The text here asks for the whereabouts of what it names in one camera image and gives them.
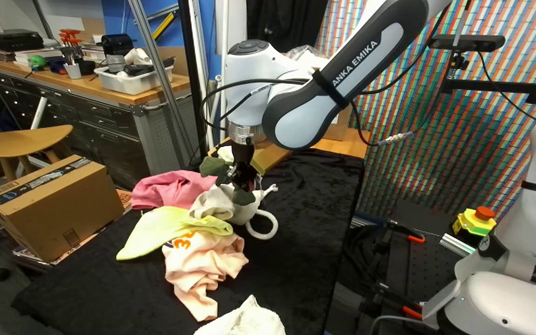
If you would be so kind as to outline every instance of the workbench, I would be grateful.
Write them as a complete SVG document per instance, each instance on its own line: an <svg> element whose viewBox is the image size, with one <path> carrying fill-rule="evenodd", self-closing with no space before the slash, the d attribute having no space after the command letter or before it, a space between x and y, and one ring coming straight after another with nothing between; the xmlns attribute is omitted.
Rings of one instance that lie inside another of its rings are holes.
<svg viewBox="0 0 536 335"><path fill-rule="evenodd" d="M71 80L0 61L0 98L13 126L28 128L45 96L41 124L72 124L71 149L104 163L126 188L141 176L184 167L197 154L188 76L173 74L171 87L177 109L165 113L160 87L125 95L104 89L95 74Z"/></svg>

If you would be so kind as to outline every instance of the wooden stool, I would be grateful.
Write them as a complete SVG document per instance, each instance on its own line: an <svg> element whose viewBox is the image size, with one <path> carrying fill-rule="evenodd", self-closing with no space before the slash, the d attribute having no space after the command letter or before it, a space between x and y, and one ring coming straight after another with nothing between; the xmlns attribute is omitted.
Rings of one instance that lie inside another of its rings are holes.
<svg viewBox="0 0 536 335"><path fill-rule="evenodd" d="M0 132L0 163L7 180L15 178L20 163L24 171L31 171L28 156L45 152L48 162L58 162L54 147L71 134L71 124Z"/></svg>

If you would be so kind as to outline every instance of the metal stand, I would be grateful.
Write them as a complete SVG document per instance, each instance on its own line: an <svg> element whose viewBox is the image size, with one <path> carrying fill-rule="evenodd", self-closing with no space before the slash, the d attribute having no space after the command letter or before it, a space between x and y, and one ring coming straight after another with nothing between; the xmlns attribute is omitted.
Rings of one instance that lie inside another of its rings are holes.
<svg viewBox="0 0 536 335"><path fill-rule="evenodd" d="M184 48L186 48L186 57L188 57L188 72L190 72L190 85L192 85L192 100L193 100L193 109L195 109L195 121L197 121L197 135L199 135L199 145L201 145L201 152L205 154L206 147L205 139L210 143L212 141L212 134L210 137L206 135L206 122L205 122L205 108L201 106L201 95L203 95L203 87L206 87L206 82L201 80L203 74L197 68L197 52L195 50L195 41L199 41L197 37L193 37L193 22L192 22L192 7L190 7L190 0L179 0L179 13L180 13L180 24L182 24L182 39L184 39Z"/></svg>
<svg viewBox="0 0 536 335"><path fill-rule="evenodd" d="M165 74L165 68L164 68L164 63L160 59L160 52L158 52L158 46L152 39L152 31L151 31L151 24L147 20L147 15L145 15L145 9L141 5L141 0L128 0L130 3L130 9L134 13L134 18L138 22L138 29L139 29L139 35L143 37L145 41L145 46L147 46L147 54L149 57L152 59L152 65L154 65L154 70L156 70L156 76L160 80L160 85L162 85L162 93L164 93L164 102L165 102L165 108L162 108L162 111L165 113L165 122L167 122L167 132L171 135L171 145L175 149L175 156L177 156L177 162L180 167L184 167L184 156L180 152L180 139L177 137L177 128L171 121L179 121L179 108L177 108L177 100L175 100L175 95L173 95L173 87L171 87L171 82Z"/></svg>

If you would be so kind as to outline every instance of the mug handle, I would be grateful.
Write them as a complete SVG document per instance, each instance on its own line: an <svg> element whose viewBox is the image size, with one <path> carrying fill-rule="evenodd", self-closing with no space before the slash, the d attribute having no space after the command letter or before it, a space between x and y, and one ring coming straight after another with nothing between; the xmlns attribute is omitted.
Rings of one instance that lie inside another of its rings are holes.
<svg viewBox="0 0 536 335"><path fill-rule="evenodd" d="M268 217L270 223L272 223L272 229L262 234L262 232L253 230L251 221L247 221L247 223L246 223L247 232L249 232L253 238L257 238L257 240L270 240L270 238L273 238L273 234L279 230L279 221L275 219L275 216L273 216L272 212L260 210L260 208L259 208L255 214Z"/></svg>

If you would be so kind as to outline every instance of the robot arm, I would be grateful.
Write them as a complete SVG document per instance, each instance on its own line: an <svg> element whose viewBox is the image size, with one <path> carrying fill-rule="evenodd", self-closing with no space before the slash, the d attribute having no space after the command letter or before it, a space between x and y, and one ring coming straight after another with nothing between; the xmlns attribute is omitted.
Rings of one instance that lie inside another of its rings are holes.
<svg viewBox="0 0 536 335"><path fill-rule="evenodd" d="M536 333L536 126L521 193L478 253L454 266L456 279L424 303L424 322L465 333Z"/></svg>
<svg viewBox="0 0 536 335"><path fill-rule="evenodd" d="M264 89L231 113L229 122L238 128L234 141L244 143L244 137L253 135L253 126L260 124L268 139L281 147L311 147L333 117L448 3L450 0L376 0L352 37L318 68L285 57L268 42L234 44L225 59L225 83L251 78L307 78L303 85ZM232 89L227 93L227 106L240 100L242 89L262 85Z"/></svg>

